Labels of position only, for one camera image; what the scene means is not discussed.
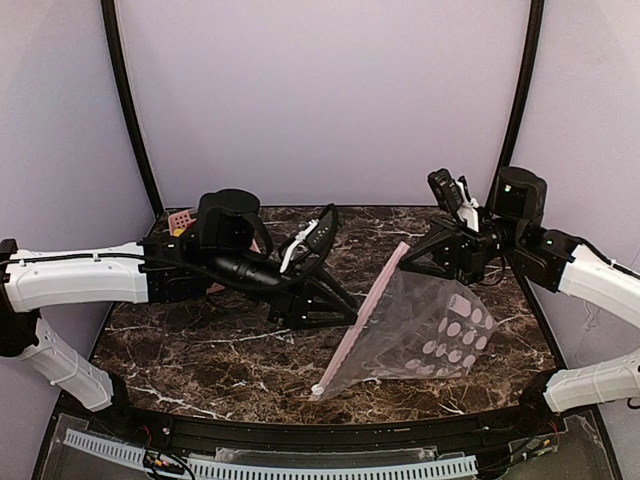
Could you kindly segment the clear zip top bag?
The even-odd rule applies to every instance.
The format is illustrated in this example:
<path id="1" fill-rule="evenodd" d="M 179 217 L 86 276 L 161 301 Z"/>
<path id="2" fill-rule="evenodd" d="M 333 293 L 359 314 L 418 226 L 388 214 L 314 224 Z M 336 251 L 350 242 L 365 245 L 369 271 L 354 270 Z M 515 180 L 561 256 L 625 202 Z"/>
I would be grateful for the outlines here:
<path id="1" fill-rule="evenodd" d="M 400 269 L 398 244 L 309 399 L 322 401 L 366 380 L 469 375 L 498 327 L 481 299 L 455 280 Z"/>

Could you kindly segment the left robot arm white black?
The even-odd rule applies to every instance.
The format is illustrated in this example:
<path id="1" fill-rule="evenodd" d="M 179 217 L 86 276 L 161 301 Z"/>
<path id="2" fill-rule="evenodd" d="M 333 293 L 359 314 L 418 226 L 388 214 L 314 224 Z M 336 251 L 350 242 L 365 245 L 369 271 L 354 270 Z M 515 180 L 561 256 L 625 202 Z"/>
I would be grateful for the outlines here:
<path id="1" fill-rule="evenodd" d="M 357 301 L 324 267 L 339 228 L 334 204 L 276 247 L 259 199 L 240 189 L 200 198 L 178 235 L 97 250 L 43 253 L 1 243 L 1 354 L 29 363 L 93 413 L 128 406 L 124 382 L 65 343 L 42 309 L 66 304 L 169 304 L 215 285 L 269 306 L 288 329 L 354 323 Z"/>

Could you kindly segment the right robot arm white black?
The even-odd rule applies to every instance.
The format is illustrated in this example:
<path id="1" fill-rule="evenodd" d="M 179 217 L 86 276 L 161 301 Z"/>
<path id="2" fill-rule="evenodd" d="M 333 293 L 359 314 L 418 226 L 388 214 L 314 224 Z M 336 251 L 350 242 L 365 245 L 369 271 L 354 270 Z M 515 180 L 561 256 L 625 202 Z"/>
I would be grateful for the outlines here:
<path id="1" fill-rule="evenodd" d="M 429 173 L 427 183 L 449 217 L 431 223 L 402 257 L 402 270 L 471 285 L 483 280 L 490 261 L 505 258 L 534 284 L 638 326 L 638 273 L 582 237 L 542 227 L 544 179 L 520 167 L 503 167 L 486 207 L 470 195 L 464 177 L 453 178 L 445 168 Z M 520 403 L 531 411 L 561 413 L 638 395 L 639 354 L 632 352 L 587 367 L 542 372 Z"/>

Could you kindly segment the pink plastic basket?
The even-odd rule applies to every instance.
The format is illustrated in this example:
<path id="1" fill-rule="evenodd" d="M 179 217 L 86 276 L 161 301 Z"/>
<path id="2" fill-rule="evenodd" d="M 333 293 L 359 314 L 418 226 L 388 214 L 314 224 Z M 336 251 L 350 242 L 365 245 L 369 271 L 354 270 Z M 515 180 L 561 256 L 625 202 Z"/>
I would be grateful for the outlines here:
<path id="1" fill-rule="evenodd" d="M 170 235 L 172 236 L 172 232 L 175 229 L 183 229 L 185 232 L 186 229 L 195 222 L 195 220 L 195 210 L 186 209 L 170 214 L 167 219 Z M 214 283 L 207 289 L 206 294 L 215 294 L 223 291 L 224 289 L 224 286 Z"/>

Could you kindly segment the right black frame post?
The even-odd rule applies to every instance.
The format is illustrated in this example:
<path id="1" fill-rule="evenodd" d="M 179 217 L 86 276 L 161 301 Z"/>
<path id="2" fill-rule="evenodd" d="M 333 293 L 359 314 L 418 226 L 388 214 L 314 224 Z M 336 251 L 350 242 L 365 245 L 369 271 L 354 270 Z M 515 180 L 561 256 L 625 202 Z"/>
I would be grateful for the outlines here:
<path id="1" fill-rule="evenodd" d="M 496 172 L 499 172 L 503 167 L 509 166 L 513 158 L 533 78 L 544 9 L 544 0 L 530 1 L 518 78 Z"/>

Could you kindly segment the black frame post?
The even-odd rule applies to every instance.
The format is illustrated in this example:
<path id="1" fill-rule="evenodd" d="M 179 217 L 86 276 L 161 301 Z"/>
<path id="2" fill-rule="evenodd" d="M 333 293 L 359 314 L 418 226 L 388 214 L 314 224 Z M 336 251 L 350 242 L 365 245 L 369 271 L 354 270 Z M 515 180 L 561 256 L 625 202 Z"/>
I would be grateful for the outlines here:
<path id="1" fill-rule="evenodd" d="M 513 158 L 533 78 L 544 9 L 544 0 L 530 1 L 518 78 L 496 172 L 499 172 L 503 167 L 509 166 Z"/>
<path id="2" fill-rule="evenodd" d="M 153 215 L 155 218 L 159 218 L 164 212 L 164 205 L 152 171 L 136 112 L 120 35 L 116 2 L 114 0 L 102 0 L 100 6 L 113 77 L 136 167 Z"/>

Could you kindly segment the black front rail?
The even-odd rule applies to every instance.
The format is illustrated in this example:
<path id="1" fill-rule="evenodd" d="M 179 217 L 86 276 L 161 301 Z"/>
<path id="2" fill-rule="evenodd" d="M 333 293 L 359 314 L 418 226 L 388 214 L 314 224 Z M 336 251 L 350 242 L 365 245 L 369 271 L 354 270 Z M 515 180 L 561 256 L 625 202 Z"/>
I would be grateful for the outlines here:
<path id="1" fill-rule="evenodd" d="M 217 448 L 330 453 L 434 447 L 442 453 L 499 456 L 513 442 L 565 431 L 559 415 L 521 407 L 458 417 L 382 424 L 281 425 L 213 420 L 132 408 L 125 414 L 89 413 L 90 424 L 126 439 L 170 451 Z"/>

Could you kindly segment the left black frame post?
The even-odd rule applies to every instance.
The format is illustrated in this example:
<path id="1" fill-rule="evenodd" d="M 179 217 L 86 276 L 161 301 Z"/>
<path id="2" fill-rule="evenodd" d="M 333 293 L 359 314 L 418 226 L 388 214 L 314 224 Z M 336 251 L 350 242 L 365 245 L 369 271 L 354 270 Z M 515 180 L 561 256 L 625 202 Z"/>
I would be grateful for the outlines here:
<path id="1" fill-rule="evenodd" d="M 113 77 L 136 167 L 153 215 L 155 218 L 159 218 L 164 212 L 164 205 L 152 171 L 136 112 L 120 35 L 116 2 L 114 0 L 102 0 L 100 6 Z"/>

